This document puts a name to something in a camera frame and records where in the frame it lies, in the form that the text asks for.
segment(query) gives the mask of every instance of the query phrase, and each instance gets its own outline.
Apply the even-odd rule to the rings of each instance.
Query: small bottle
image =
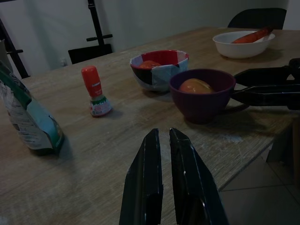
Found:
[[[103,95],[98,71],[94,66],[84,67],[81,70],[86,89],[91,97],[90,113],[93,117],[101,117],[108,114],[111,110],[111,104]]]

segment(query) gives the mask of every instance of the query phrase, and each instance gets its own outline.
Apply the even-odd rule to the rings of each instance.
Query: red bowl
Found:
[[[161,64],[154,68],[139,68],[147,60]],[[136,80],[147,90],[169,90],[169,81],[174,75],[188,69],[188,54],[183,51],[161,50],[138,55],[130,60]]]
[[[178,90],[183,82],[196,78],[208,83],[214,93],[191,94]],[[170,80],[170,91],[175,105],[185,118],[197,124],[208,123],[223,110],[234,90],[235,78],[215,69],[193,69],[179,73]]]

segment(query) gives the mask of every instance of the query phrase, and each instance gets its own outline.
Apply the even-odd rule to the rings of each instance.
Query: orange cap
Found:
[[[94,66],[84,67],[81,70],[86,89],[91,97],[102,95],[102,88],[98,71]]]

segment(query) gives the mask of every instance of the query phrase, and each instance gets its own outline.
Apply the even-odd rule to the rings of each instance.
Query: tomato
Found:
[[[143,69],[152,69],[153,67],[159,67],[161,66],[158,62],[154,62],[151,60],[147,60],[145,62],[143,62],[139,68],[143,68]]]
[[[183,82],[179,87],[179,90],[193,94],[210,94],[214,92],[208,83],[195,78],[188,79]]]

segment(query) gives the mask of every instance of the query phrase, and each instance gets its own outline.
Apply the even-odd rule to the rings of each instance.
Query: white bowl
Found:
[[[236,31],[219,34],[213,37],[218,52],[232,59],[243,59],[256,56],[262,53],[268,47],[270,41],[275,37],[274,34],[265,36],[253,43],[232,44],[232,42],[242,36],[254,33],[256,31]]]

